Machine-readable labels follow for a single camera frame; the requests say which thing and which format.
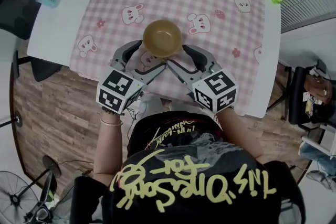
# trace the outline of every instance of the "pink checkered tablecloth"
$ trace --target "pink checkered tablecloth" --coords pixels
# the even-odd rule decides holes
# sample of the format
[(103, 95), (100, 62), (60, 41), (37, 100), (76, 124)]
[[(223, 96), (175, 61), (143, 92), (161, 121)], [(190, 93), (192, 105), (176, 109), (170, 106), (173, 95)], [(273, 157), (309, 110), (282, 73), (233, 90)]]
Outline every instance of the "pink checkered tablecloth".
[[(222, 68), (230, 69), (239, 85), (235, 108), (244, 115), (261, 57), (264, 8), (264, 0), (90, 0), (77, 33), (70, 69), (99, 80), (117, 48), (142, 39), (150, 22), (168, 19), (180, 28), (184, 44), (206, 49)], [(182, 50), (173, 59), (195, 69)], [(127, 69), (147, 70), (158, 61), (141, 46)], [(146, 91), (170, 100), (191, 102), (187, 87), (169, 69)]]

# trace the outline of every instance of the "wooden floor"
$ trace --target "wooden floor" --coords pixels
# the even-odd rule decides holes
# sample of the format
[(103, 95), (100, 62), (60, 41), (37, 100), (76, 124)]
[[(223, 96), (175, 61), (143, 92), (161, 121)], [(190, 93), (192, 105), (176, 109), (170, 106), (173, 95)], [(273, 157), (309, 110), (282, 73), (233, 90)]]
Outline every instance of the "wooden floor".
[[(281, 65), (278, 65), (277, 76), (285, 82)], [(74, 159), (93, 162), (101, 112), (95, 102), (96, 87), (95, 81), (81, 78), (67, 67), (43, 82), (36, 82), (30, 64), (20, 66), (20, 77), (14, 82), (14, 109), (23, 118), (23, 126), (17, 128), (17, 138), (24, 165), (31, 176), (36, 178), (44, 170), (43, 155), (49, 155), (58, 163)], [(274, 86), (270, 102), (280, 95), (280, 89)], [(283, 122), (280, 119), (282, 110), (280, 105), (263, 119), (245, 116), (243, 120), (259, 138), (269, 160), (277, 159), (305, 169), (308, 160), (298, 155), (305, 132)], [(124, 157), (131, 114), (127, 111), (122, 119)], [(92, 167), (91, 163), (78, 161), (60, 165), (62, 176), (58, 179), (57, 193), (60, 194), (80, 171)], [(302, 171), (294, 169), (292, 172), (298, 180)]]

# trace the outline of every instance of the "bowl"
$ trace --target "bowl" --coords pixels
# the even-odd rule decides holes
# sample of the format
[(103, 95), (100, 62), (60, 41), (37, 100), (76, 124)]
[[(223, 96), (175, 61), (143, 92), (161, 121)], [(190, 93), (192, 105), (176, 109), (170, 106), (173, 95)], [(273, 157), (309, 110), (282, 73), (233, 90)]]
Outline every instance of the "bowl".
[(146, 27), (143, 45), (153, 56), (167, 58), (182, 47), (182, 34), (171, 21), (156, 20)]

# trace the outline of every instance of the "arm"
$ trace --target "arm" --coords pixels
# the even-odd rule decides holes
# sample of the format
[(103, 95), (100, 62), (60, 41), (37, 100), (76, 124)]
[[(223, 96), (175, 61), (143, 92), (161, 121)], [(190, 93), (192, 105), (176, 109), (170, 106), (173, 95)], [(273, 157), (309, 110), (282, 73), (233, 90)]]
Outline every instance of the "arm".
[[(120, 124), (120, 116), (102, 112), (101, 119), (109, 124)], [(99, 137), (94, 157), (93, 178), (106, 186), (111, 184), (122, 166), (121, 126), (100, 124)]]
[(261, 163), (265, 162), (260, 142), (245, 127), (245, 124), (232, 108), (220, 111), (217, 113), (217, 118), (227, 142), (242, 147), (257, 161)]

